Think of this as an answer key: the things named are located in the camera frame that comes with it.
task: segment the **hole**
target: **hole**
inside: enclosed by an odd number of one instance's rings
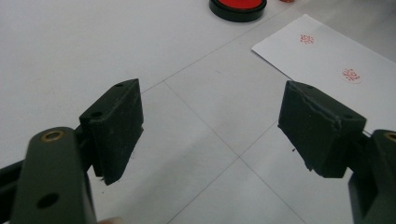
[[[63,136],[64,136],[63,131],[53,131],[53,132],[43,134],[43,136],[41,136],[41,141],[52,142],[52,141],[56,141],[56,140],[62,138]]]
[[[91,116],[93,116],[94,118],[97,118],[97,117],[102,116],[102,113],[101,112],[94,112],[94,113],[91,113]]]
[[[396,133],[385,133],[385,136],[393,142],[396,142]]]
[[[44,209],[53,206],[59,200],[59,194],[51,193],[42,197],[38,203],[37,208]]]

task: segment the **white table surface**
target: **white table surface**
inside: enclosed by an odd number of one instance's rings
[[[394,0],[269,0],[248,23],[208,0],[0,0],[0,167],[139,78],[145,131],[123,178],[90,172],[98,219],[353,223],[350,172],[323,179],[291,152],[276,127],[287,78],[250,50],[303,14],[396,62]]]

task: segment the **white paper sheet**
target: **white paper sheet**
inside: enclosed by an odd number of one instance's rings
[[[396,63],[307,15],[252,49],[289,78],[366,117],[366,132],[396,131]]]

